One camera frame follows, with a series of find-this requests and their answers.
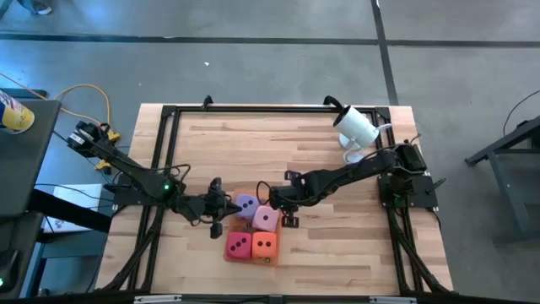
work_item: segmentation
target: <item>wooden table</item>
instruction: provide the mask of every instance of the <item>wooden table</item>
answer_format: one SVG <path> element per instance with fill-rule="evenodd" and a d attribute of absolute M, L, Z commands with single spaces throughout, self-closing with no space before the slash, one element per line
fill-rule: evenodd
<path fill-rule="evenodd" d="M 129 156 L 150 166 L 161 104 L 142 104 Z M 417 134 L 409 106 L 392 106 L 396 142 Z M 335 114 L 182 113 L 174 165 L 189 163 L 188 193 L 205 193 L 215 176 L 224 190 L 255 189 L 258 181 L 285 185 L 284 171 L 337 169 L 343 150 L 332 127 Z M 165 133 L 167 147 L 170 125 Z M 135 245 L 142 208 L 127 207 L 111 224 L 98 277 L 107 284 Z M 451 289 L 439 227 L 433 214 L 411 209 L 418 254 Z M 314 207 L 300 208 L 300 228 L 284 228 L 279 266 L 269 268 L 223 259 L 226 235 L 209 237 L 209 226 L 191 227 L 167 211 L 159 239 L 154 293 L 397 295 L 396 270 L 386 212 L 375 178 L 341 187 Z M 224 220 L 224 230 L 228 220 Z M 143 280 L 142 259 L 138 283 Z M 408 282 L 410 265 L 405 258 Z"/>

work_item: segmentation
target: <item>gray floor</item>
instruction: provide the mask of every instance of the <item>gray floor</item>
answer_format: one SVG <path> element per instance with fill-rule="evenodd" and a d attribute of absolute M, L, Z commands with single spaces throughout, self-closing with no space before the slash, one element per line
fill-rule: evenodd
<path fill-rule="evenodd" d="M 389 39 L 537 41 L 540 4 L 524 0 L 380 0 Z M 369 0 L 72 0 L 50 16 L 31 16 L 14 3 L 4 32 L 228 37 L 376 38 Z M 315 103 L 334 95 L 347 103 L 388 105 L 378 46 L 122 44 L 0 41 L 3 72 L 56 94 L 73 84 L 97 84 L 112 101 L 113 124 L 129 145 L 142 102 Z M 389 49 L 400 105 L 413 107 L 433 176 L 446 177 L 440 217 L 456 290 L 473 296 L 540 301 L 540 246 L 495 248 L 510 231 L 489 164 L 463 159 L 502 135 L 511 107 L 539 90 L 538 49 Z M 0 79 L 0 87 L 14 87 Z M 66 107 L 103 119 L 103 100 L 74 91 Z M 513 128 L 535 117 L 530 100 Z M 77 122 L 62 114 L 57 131 Z M 90 164 L 53 139 L 40 182 L 103 182 Z M 44 285 L 63 293 L 89 283 L 85 271 L 58 285 L 49 267 Z"/>

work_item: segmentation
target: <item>black table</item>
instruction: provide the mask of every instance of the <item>black table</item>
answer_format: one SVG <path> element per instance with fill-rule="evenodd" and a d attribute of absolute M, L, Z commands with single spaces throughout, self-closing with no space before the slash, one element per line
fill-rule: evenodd
<path fill-rule="evenodd" d="M 470 166 L 489 160 L 500 194 L 514 217 L 515 231 L 497 237 L 495 245 L 540 239 L 538 223 L 530 217 L 532 208 L 540 206 L 540 149 L 511 149 L 526 139 L 538 137 L 538 134 L 540 116 L 520 124 L 511 133 L 465 159 Z"/>
<path fill-rule="evenodd" d="M 107 233 L 111 218 L 34 189 L 60 110 L 56 100 L 21 101 L 35 114 L 21 134 L 0 132 L 0 251 L 20 251 L 19 279 L 0 299 L 19 297 L 43 215 Z"/>

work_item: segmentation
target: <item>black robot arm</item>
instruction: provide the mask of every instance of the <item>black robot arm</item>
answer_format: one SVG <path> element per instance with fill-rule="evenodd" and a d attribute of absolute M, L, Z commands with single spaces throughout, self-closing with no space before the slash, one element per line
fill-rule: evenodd
<path fill-rule="evenodd" d="M 281 209 L 283 226 L 298 227 L 294 212 L 299 206 L 314 206 L 341 186 L 379 174 L 392 174 L 393 184 L 406 192 L 414 176 L 422 176 L 426 170 L 424 159 L 416 145 L 397 144 L 366 155 L 360 162 L 333 171 L 316 170 L 304 174 L 286 171 L 285 179 L 290 186 L 270 187 L 269 203 L 273 209 Z"/>
<path fill-rule="evenodd" d="M 186 195 L 186 184 L 175 179 L 169 168 L 144 168 L 135 160 L 114 147 L 107 137 L 108 125 L 95 126 L 92 123 L 79 122 L 75 131 L 67 138 L 68 145 L 84 157 L 98 157 L 107 161 L 127 177 L 128 183 L 107 185 L 115 193 L 131 195 L 126 204 L 151 205 L 171 209 L 182 214 L 190 222 L 201 221 L 212 224 L 211 237 L 222 234 L 219 223 L 226 215 L 240 212 L 241 208 L 230 202 L 221 190 L 221 179 L 215 178 L 208 187 L 208 192 L 199 195 Z M 212 220 L 203 220 L 207 215 Z"/>

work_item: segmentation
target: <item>foam cube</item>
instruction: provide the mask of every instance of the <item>foam cube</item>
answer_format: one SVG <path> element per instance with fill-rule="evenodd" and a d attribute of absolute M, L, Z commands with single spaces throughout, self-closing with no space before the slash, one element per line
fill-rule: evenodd
<path fill-rule="evenodd" d="M 230 232 L 227 236 L 227 257 L 251 258 L 251 234 Z"/>
<path fill-rule="evenodd" d="M 255 216 L 253 217 L 253 227 L 274 232 L 276 230 L 276 225 L 278 223 L 279 211 L 272 209 L 269 206 L 261 206 L 255 211 Z"/>
<path fill-rule="evenodd" d="M 256 197 L 248 194 L 239 194 L 236 197 L 235 204 L 242 208 L 242 211 L 236 213 L 236 216 L 246 220 L 253 220 L 257 208 L 260 206 Z"/>
<path fill-rule="evenodd" d="M 278 238 L 273 232 L 258 231 L 253 234 L 251 255 L 254 258 L 275 258 L 278 256 Z"/>

